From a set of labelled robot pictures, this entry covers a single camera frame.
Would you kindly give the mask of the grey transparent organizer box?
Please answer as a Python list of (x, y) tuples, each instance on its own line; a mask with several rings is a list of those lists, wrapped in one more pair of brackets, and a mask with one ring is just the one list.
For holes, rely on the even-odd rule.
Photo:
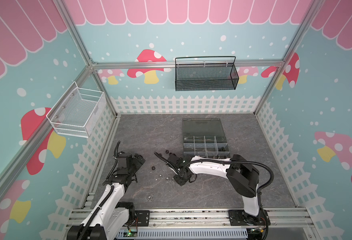
[(183, 119), (183, 151), (185, 156), (229, 158), (230, 149), (221, 120)]

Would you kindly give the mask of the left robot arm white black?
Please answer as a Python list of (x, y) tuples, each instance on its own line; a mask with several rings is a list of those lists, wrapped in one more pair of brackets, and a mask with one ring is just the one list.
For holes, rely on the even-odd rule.
[(71, 226), (67, 240), (113, 240), (123, 226), (135, 224), (137, 217), (134, 203), (121, 199), (132, 182), (137, 182), (136, 173), (145, 163), (139, 155), (119, 151), (120, 142), (114, 149), (115, 163), (103, 185), (103, 195), (95, 208), (79, 225)]

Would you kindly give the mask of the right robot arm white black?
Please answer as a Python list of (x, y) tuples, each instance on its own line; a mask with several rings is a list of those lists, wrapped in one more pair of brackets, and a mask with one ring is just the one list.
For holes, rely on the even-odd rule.
[(166, 163), (175, 173), (173, 179), (183, 186), (193, 183), (193, 177), (212, 175), (228, 180), (235, 192), (241, 195), (244, 207), (242, 210), (229, 211), (232, 226), (268, 227), (271, 223), (266, 210), (261, 203), (262, 190), (274, 180), (274, 173), (268, 166), (247, 161), (240, 155), (227, 159), (210, 159), (201, 156), (186, 156), (179, 158), (170, 155), (168, 159), (160, 153), (155, 156)]

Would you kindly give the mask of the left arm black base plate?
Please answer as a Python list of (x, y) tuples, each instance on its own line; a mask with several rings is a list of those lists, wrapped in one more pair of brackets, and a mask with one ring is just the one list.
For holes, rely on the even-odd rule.
[(132, 211), (125, 208), (117, 208), (113, 211), (108, 222), (109, 227), (148, 227), (150, 211)]

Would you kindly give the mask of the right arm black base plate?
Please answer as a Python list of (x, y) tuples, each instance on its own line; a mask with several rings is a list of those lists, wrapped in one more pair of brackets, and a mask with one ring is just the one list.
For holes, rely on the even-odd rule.
[(257, 216), (247, 214), (244, 210), (229, 210), (231, 226), (269, 226), (271, 224), (266, 210), (260, 209)]

